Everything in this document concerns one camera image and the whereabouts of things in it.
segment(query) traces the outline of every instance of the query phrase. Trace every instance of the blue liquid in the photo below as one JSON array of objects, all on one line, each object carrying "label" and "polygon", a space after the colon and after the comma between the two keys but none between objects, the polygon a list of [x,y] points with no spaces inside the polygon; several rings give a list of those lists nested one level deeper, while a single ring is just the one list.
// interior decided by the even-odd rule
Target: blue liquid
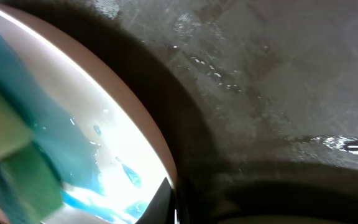
[{"label": "blue liquid", "polygon": [[1,36],[0,92],[33,130],[34,141],[49,157],[59,178],[100,194],[96,149],[72,125],[72,116],[44,93]]}]

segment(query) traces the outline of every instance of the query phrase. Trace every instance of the dark gray surface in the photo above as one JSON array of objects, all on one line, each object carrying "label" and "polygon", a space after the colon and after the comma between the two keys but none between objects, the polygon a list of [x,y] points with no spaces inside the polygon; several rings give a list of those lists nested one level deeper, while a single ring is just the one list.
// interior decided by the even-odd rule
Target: dark gray surface
[{"label": "dark gray surface", "polygon": [[358,197],[357,155],[289,141],[358,138],[358,1],[0,2],[79,40],[129,85],[207,216],[246,209],[225,192],[258,180]]}]

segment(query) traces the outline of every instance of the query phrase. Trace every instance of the teal liquid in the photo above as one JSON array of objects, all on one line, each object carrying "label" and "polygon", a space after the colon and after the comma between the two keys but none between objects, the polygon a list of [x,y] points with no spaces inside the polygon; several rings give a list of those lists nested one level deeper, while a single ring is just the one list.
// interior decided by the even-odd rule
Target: teal liquid
[{"label": "teal liquid", "polygon": [[100,194],[96,148],[72,125],[72,116],[41,89],[1,36],[0,92],[33,130],[34,141],[44,150],[59,178]]}]

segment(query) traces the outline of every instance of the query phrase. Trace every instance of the wet surface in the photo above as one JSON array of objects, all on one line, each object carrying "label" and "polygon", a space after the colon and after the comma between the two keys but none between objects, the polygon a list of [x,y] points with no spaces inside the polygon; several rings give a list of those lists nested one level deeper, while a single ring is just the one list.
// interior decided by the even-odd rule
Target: wet surface
[{"label": "wet surface", "polygon": [[193,220],[244,211],[248,195],[228,192],[265,180],[358,198],[358,1],[0,2],[129,85],[170,146]]}]

